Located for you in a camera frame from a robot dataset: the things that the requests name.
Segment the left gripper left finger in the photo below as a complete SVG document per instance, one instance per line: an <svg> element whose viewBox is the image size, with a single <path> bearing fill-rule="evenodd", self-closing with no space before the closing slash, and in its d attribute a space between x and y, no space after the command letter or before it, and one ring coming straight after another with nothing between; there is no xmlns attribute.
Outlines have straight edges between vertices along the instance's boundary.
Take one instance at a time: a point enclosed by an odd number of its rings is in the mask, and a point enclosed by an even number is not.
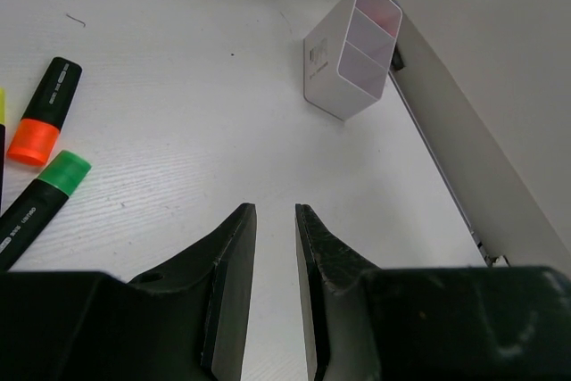
<svg viewBox="0 0 571 381"><path fill-rule="evenodd" d="M130 281L129 380L238 380L251 305L256 210L239 205L209 235Z"/></svg>

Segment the green highlighter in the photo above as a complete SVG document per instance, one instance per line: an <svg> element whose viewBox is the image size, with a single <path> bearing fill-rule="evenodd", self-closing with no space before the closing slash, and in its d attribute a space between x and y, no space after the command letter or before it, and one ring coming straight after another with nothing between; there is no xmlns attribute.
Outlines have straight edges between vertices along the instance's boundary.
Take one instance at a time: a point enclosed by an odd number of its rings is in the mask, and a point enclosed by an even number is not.
<svg viewBox="0 0 571 381"><path fill-rule="evenodd" d="M91 164L61 151L1 216L1 270L9 270L69 200Z"/></svg>

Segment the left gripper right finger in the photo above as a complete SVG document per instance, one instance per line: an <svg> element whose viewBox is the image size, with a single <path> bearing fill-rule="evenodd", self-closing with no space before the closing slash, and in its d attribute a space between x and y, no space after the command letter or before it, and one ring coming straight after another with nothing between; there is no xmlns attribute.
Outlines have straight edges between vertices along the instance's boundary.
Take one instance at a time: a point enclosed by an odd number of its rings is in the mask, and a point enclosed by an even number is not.
<svg viewBox="0 0 571 381"><path fill-rule="evenodd" d="M377 266L334 236L308 204L295 205L305 357L309 380L379 380L365 275Z"/></svg>

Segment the orange highlighter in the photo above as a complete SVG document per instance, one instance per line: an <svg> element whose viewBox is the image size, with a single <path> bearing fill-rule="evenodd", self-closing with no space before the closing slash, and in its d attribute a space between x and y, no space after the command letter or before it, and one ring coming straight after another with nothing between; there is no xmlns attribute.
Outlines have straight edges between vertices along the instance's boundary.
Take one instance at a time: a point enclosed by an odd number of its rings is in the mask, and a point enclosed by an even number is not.
<svg viewBox="0 0 571 381"><path fill-rule="evenodd" d="M30 166L44 166L62 131L77 90L82 68L54 57L40 80L9 144L7 157Z"/></svg>

